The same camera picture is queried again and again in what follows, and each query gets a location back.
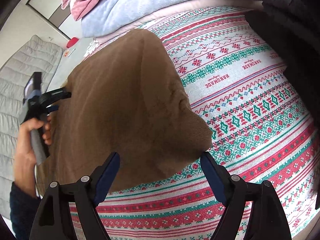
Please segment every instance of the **brown cloth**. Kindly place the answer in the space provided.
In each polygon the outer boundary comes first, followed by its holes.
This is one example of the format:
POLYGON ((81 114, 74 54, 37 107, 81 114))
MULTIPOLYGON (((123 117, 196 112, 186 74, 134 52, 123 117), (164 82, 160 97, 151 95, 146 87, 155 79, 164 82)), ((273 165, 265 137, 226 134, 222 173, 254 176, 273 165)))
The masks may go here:
POLYGON ((167 179, 211 146, 212 132, 190 108, 160 39, 132 30, 77 66, 70 99, 52 119, 51 156, 38 166, 43 194, 52 181, 72 183, 118 152, 110 192, 167 179))

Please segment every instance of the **dark sleeve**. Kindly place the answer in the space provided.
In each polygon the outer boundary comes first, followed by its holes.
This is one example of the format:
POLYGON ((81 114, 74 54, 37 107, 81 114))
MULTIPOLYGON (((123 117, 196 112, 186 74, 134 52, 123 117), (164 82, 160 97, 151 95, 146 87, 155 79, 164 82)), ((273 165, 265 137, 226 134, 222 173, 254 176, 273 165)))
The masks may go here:
POLYGON ((10 219, 17 240, 29 240, 32 223, 41 199, 22 192, 13 182, 10 192, 10 219))

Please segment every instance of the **hand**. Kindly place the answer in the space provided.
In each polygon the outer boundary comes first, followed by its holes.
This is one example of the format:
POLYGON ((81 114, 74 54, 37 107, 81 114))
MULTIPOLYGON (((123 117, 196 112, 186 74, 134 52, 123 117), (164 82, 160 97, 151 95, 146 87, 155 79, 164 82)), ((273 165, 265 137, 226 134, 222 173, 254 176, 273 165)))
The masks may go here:
MULTIPOLYGON (((46 132, 43 134, 45 144, 51 145, 51 118, 48 117, 48 123, 44 126, 46 132)), ((24 193, 32 196, 36 196, 36 178, 35 178, 35 166, 36 156, 31 146, 30 132, 33 129, 39 129, 44 125, 44 122, 33 118, 22 125, 20 125, 18 141, 16 147, 16 153, 14 155, 14 183, 24 193)))

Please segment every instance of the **red and green pattern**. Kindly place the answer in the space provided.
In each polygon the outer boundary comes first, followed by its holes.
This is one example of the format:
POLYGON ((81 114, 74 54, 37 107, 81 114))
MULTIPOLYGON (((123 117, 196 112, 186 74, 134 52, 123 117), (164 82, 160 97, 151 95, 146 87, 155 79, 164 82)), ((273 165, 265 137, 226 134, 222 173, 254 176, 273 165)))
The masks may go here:
MULTIPOLYGON (((246 181, 270 180, 294 236, 317 213, 313 183, 319 176, 319 137, 312 117, 283 76, 282 59, 250 28, 245 11, 206 8, 140 28, 162 40, 192 110, 213 132, 209 152, 246 181)), ((115 39, 93 43, 87 56, 115 39)), ((250 208, 247 203, 237 239, 244 236, 250 208)), ((210 239, 223 210, 199 160, 166 180, 109 194, 97 207, 113 240, 210 239)), ((74 205, 71 212, 83 239, 74 205)))

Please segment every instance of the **red object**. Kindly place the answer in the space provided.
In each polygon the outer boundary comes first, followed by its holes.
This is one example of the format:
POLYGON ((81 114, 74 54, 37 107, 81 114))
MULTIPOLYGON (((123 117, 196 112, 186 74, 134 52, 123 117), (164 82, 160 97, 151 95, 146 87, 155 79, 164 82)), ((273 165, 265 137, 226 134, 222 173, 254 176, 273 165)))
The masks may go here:
POLYGON ((72 47, 73 45, 75 45, 77 43, 77 41, 79 41, 78 38, 73 37, 68 43, 67 43, 67 48, 72 47))

